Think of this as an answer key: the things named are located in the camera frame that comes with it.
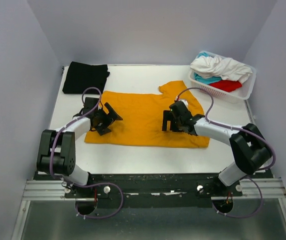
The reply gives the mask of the yellow t shirt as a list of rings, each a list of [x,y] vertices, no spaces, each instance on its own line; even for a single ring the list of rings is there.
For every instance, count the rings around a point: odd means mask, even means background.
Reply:
[[[180,80],[170,81],[159,86],[158,90],[160,93],[157,95],[105,91],[102,102],[109,103],[122,120],[111,124],[111,132],[105,135],[87,132],[84,142],[139,147],[207,148],[210,142],[208,137],[162,130],[163,112],[169,109],[177,95],[187,100],[188,109],[193,115],[204,113],[199,101],[187,91],[185,83]]]

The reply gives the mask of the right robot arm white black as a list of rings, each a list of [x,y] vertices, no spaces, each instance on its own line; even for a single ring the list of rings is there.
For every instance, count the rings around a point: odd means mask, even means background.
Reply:
[[[256,125],[226,125],[208,118],[208,114],[196,114],[188,110],[185,101],[177,100],[163,111],[162,130],[167,131],[170,123],[172,132],[186,133],[197,137],[208,137],[231,147],[234,162],[215,177],[213,191],[224,196],[231,185],[240,179],[263,170],[262,166],[270,159],[275,163],[275,152],[261,135]]]

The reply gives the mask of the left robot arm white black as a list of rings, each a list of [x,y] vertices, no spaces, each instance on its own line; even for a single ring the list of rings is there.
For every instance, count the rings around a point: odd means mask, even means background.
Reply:
[[[76,164],[76,140],[93,130],[99,136],[111,132],[109,126],[123,118],[109,103],[100,106],[98,98],[86,97],[80,112],[71,122],[57,129],[46,129],[41,134],[37,170],[76,184],[76,191],[87,198],[94,190],[90,173]]]

